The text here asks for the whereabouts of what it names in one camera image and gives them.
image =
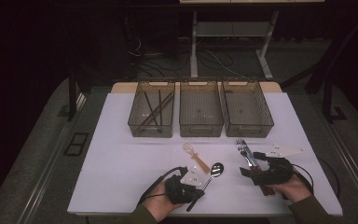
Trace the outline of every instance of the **dark background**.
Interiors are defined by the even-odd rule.
[[[75,72],[82,91],[131,80],[135,76],[127,52],[131,35],[137,34],[148,45],[173,55],[177,52],[177,37],[190,36],[189,10],[146,13],[80,7],[88,2],[64,0],[61,3],[67,5],[59,7],[57,2],[47,0],[0,1],[0,186],[49,96],[68,77],[68,71]],[[118,6],[137,4],[92,2],[99,6],[104,2]],[[200,18],[255,20],[268,17],[273,8],[236,9],[229,13],[229,18],[224,13],[204,10]],[[358,1],[326,0],[322,7],[297,4],[281,8],[273,36],[277,41],[282,38],[339,41],[357,22]],[[358,31],[343,50],[332,74],[358,108]]]

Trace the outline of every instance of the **metal spoon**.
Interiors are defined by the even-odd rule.
[[[211,177],[209,178],[209,180],[206,182],[206,184],[204,185],[204,187],[202,188],[202,191],[205,191],[206,187],[208,187],[209,183],[211,182],[211,180],[215,177],[220,176],[223,171],[224,171],[225,167],[223,166],[222,163],[217,162],[213,165],[212,169],[211,169]],[[194,200],[186,209],[187,212],[191,211],[191,209],[193,208],[194,204],[196,204],[198,199]]]

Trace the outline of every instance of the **metal fork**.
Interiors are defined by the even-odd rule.
[[[240,152],[240,154],[248,161],[248,165],[249,167],[252,166],[252,163],[249,161],[249,158],[248,158],[248,153],[246,152],[246,149],[245,149],[245,145],[243,144],[243,141],[242,139],[237,139],[237,149],[238,151]]]

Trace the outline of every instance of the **floor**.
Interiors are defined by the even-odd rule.
[[[156,50],[149,50],[144,62],[136,65],[137,77],[189,76],[188,40],[179,40],[182,48],[178,57],[162,57]],[[317,63],[329,44],[329,40],[271,42],[266,58],[273,81],[282,83]],[[260,46],[261,42],[256,39],[201,39],[198,43],[199,76],[262,78],[255,57],[255,49]],[[336,120],[333,124],[327,122],[321,113],[323,92],[306,94],[307,79],[305,77],[283,91],[289,94],[313,150],[320,158],[342,205],[346,223],[358,223],[358,113],[345,94],[334,88],[333,106],[339,106],[346,119]],[[65,80],[51,95],[0,188],[0,223],[94,224],[109,223],[114,219],[86,219],[66,212],[104,99],[111,90],[111,87],[99,86],[91,92],[79,93],[77,113],[72,121],[68,121],[67,87]],[[79,156],[65,156],[63,152],[75,133],[89,134],[85,148]],[[295,223],[292,217],[272,217],[269,222]]]

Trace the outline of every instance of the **human hand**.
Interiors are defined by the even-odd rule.
[[[146,196],[143,206],[152,214],[156,222],[160,222],[171,211],[181,207],[183,204],[173,204],[167,195],[165,195],[165,181],[158,184]]]
[[[275,189],[275,191],[281,194],[284,194],[292,203],[299,202],[309,196],[312,196],[310,190],[304,182],[296,175],[292,175],[286,183],[267,186]]]

